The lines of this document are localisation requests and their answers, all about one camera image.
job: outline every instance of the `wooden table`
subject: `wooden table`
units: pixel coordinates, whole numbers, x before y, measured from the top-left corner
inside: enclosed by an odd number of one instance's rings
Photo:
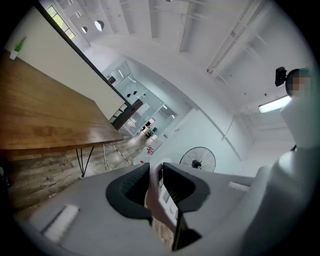
[[[1,156],[82,149],[123,140],[93,100],[18,57],[9,59],[9,55],[4,51],[0,59]],[[84,176],[83,164],[80,168]]]

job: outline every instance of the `floor fan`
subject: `floor fan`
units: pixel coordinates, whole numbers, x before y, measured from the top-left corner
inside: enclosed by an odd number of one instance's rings
[[[186,152],[180,160],[181,165],[213,172],[216,168],[216,158],[206,147],[194,147]]]

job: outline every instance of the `white wall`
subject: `white wall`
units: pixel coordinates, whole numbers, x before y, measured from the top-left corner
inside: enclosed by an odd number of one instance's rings
[[[140,38],[121,35],[103,36],[95,40],[95,43],[113,48],[122,55],[138,61],[176,86],[202,109],[220,131],[218,135],[220,139],[228,130],[236,112],[235,106],[205,70],[198,69],[169,48],[163,48],[155,42]],[[240,159],[247,158],[252,139],[243,122],[239,124],[237,119],[232,123],[226,142],[234,148]]]
[[[238,175],[255,177],[260,167],[274,164],[281,155],[292,149],[294,145],[293,142],[256,141]]]
[[[163,158],[179,163],[188,150],[205,147],[215,156],[214,172],[235,174],[241,171],[242,163],[235,152],[225,140],[221,141],[220,132],[200,110],[193,108],[175,129],[180,130],[168,135],[168,139],[151,156],[151,165]]]
[[[83,54],[101,73],[120,58],[120,55],[115,50],[101,47],[95,43],[91,43],[90,47],[83,51]]]
[[[21,20],[5,48],[11,51],[24,35],[27,40],[18,55],[20,59],[94,100],[108,119],[122,106],[122,98],[65,42],[35,7]]]

